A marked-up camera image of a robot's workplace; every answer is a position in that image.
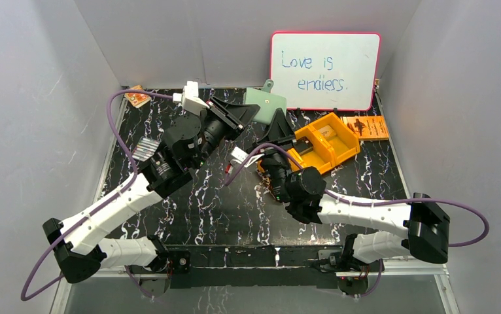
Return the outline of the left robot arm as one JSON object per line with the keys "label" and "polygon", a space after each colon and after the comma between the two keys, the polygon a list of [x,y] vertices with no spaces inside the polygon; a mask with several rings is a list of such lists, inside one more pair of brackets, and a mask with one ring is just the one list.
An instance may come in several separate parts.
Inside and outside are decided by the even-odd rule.
{"label": "left robot arm", "polygon": [[111,239],[109,234],[189,183],[192,170],[221,142],[237,139],[259,110],[256,104],[216,97],[193,100],[158,140],[138,142],[132,154],[137,170],[116,189],[73,217],[46,221],[43,229],[66,281],[79,283],[116,266],[141,266],[155,273],[172,267],[181,254],[169,252],[158,237]]}

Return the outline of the green card holder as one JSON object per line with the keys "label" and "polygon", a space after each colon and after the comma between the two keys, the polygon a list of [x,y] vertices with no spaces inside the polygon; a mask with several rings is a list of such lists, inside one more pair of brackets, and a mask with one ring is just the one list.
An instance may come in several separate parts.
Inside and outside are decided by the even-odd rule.
{"label": "green card holder", "polygon": [[270,125],[277,109],[280,109],[284,114],[286,113],[286,98],[277,94],[273,94],[273,87],[274,81],[267,79],[261,89],[247,88],[245,90],[243,103],[246,105],[256,104],[260,106],[260,110],[252,119],[253,122]]}

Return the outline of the orange divided bin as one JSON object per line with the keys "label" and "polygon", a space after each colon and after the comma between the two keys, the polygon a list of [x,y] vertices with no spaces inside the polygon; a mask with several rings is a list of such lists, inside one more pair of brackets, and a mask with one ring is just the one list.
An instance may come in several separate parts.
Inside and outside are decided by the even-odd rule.
{"label": "orange divided bin", "polygon": [[[318,132],[318,129],[325,125],[331,125],[336,130],[337,137],[329,141],[325,140]],[[294,150],[293,145],[297,139],[302,137],[307,137],[312,142],[313,151],[300,156]],[[271,124],[256,144],[262,143],[273,143],[285,149],[296,161],[296,163],[289,162],[291,170],[296,171],[301,167],[315,167],[321,174],[331,171],[360,152],[358,137],[335,113],[327,114],[294,131],[285,114],[281,110],[277,110]]]}

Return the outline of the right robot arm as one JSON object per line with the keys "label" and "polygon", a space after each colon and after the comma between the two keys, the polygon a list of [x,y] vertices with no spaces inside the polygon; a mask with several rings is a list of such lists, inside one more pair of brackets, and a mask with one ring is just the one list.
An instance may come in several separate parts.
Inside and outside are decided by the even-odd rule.
{"label": "right robot arm", "polygon": [[334,113],[293,130],[285,112],[273,113],[258,140],[258,169],[274,199],[297,221],[350,224],[372,234],[351,234],[339,261],[351,271],[376,260],[412,256],[432,264],[448,260],[450,218],[424,194],[391,203],[337,194],[324,174],[359,153],[356,134]]}

